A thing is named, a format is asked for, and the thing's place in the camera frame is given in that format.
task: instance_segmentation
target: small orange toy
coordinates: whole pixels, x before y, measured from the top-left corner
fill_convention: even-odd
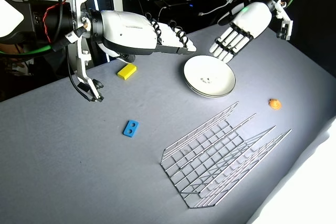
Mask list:
[[[278,99],[270,99],[268,105],[274,110],[280,110],[282,107],[281,102]]]

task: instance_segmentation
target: blue toy brick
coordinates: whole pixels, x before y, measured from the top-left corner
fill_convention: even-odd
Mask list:
[[[139,123],[137,121],[129,120],[123,134],[125,136],[133,137],[133,135],[137,131],[138,126],[139,126]]]

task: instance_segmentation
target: wire rack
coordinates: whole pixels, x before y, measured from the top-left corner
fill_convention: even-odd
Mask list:
[[[217,205],[291,130],[258,146],[274,128],[247,140],[227,122],[238,102],[168,146],[161,166],[190,208]]]

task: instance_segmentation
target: plate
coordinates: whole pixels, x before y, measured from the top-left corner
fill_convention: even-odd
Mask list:
[[[188,86],[206,97],[223,97],[236,84],[232,69],[221,60],[208,55],[189,59],[184,65],[184,76]]]

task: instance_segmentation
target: tabletop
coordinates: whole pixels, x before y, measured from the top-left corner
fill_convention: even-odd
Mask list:
[[[208,55],[225,29],[190,34],[194,55]],[[101,103],[68,78],[0,103],[0,223],[245,223],[336,114],[336,79],[267,29],[229,62],[233,91],[210,99],[185,84],[191,56],[137,56],[127,81],[116,75],[120,61],[90,69],[104,84]],[[237,101],[230,123],[257,113],[243,135],[292,132],[218,206],[188,209],[162,152]],[[128,120],[139,122],[133,138],[122,134]]]

